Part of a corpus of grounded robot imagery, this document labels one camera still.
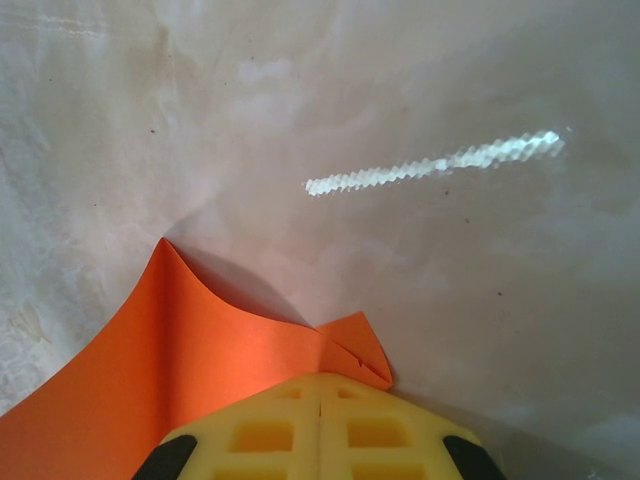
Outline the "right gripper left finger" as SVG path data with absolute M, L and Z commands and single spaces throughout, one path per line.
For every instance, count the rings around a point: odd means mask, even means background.
M 319 376 L 295 377 L 168 433 L 135 479 L 318 479 Z

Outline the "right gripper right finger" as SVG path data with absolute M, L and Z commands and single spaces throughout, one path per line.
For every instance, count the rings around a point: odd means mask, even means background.
M 321 479 L 503 479 L 478 437 L 451 420 L 337 374 L 321 374 Z

